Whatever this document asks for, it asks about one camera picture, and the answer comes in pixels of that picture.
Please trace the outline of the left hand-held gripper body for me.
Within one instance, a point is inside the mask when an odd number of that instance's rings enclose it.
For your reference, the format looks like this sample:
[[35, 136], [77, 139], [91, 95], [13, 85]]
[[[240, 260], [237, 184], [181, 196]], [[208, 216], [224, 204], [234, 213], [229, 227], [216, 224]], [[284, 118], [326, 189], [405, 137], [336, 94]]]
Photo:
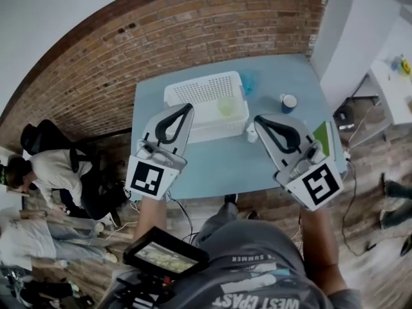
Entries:
[[147, 123], [129, 157], [125, 188], [162, 200], [187, 165], [183, 154], [194, 118], [192, 104], [167, 108]]

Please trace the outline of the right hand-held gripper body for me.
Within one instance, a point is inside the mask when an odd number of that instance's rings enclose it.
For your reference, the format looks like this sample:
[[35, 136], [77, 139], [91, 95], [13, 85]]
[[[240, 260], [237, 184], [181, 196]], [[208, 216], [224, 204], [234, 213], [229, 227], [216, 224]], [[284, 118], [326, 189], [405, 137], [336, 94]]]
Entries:
[[332, 157], [305, 124], [289, 115], [258, 115], [256, 133], [277, 168], [275, 181], [302, 206], [316, 211], [343, 190]]

